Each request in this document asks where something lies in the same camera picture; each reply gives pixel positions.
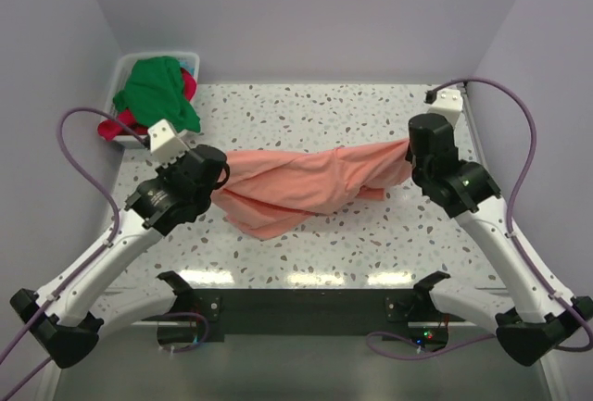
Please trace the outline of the salmon pink t shirt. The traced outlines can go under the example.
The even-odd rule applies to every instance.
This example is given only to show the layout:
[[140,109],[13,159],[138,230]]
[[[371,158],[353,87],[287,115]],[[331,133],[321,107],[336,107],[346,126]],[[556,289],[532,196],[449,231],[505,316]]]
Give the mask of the salmon pink t shirt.
[[407,139],[320,153],[232,151],[230,179],[212,203],[241,232],[269,240],[357,199],[383,201],[408,180]]

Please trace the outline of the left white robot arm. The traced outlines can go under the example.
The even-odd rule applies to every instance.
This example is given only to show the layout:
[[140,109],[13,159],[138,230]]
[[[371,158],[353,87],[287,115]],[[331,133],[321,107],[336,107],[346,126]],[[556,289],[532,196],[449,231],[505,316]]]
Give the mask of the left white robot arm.
[[107,318],[93,315],[96,299],[147,249],[205,213],[229,177],[221,150],[203,144],[189,149],[140,182],[109,228],[59,276],[12,295],[10,305],[26,331],[59,368],[78,364],[97,345]]

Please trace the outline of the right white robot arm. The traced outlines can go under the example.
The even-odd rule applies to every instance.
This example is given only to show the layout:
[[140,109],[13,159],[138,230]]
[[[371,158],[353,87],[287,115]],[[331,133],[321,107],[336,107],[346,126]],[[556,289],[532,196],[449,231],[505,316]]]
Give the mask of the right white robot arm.
[[415,314],[423,320],[441,313],[468,320],[494,334],[517,363],[535,364],[592,319],[591,297],[574,295],[523,233],[507,227],[498,185],[482,165],[460,158],[445,117],[420,114],[408,129],[413,182],[475,241],[509,294],[495,296],[435,272],[414,287]]

